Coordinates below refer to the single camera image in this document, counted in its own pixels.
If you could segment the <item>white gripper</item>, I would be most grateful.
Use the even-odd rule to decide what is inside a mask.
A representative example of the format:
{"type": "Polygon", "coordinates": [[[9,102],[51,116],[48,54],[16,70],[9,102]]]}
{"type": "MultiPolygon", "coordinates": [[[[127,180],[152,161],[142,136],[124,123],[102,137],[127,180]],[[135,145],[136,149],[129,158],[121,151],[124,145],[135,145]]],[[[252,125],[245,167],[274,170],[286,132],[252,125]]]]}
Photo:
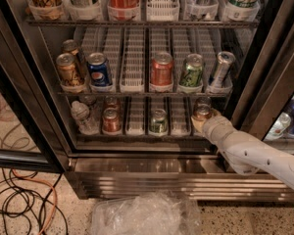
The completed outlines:
{"type": "Polygon", "coordinates": [[[228,134],[232,133],[232,123],[221,115],[216,109],[212,109],[212,116],[206,122],[191,117],[192,124],[197,132],[202,133],[212,144],[218,145],[228,134]]]}

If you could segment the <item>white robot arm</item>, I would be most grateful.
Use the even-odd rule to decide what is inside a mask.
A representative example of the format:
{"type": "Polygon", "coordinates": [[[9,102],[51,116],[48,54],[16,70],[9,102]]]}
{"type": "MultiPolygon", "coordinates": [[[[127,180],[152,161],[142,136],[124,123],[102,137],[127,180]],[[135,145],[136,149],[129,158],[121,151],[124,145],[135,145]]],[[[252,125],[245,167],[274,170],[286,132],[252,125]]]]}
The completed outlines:
{"type": "Polygon", "coordinates": [[[294,190],[294,155],[235,129],[221,115],[202,117],[195,113],[191,120],[196,130],[218,147],[236,173],[251,175],[261,169],[294,190]]]}

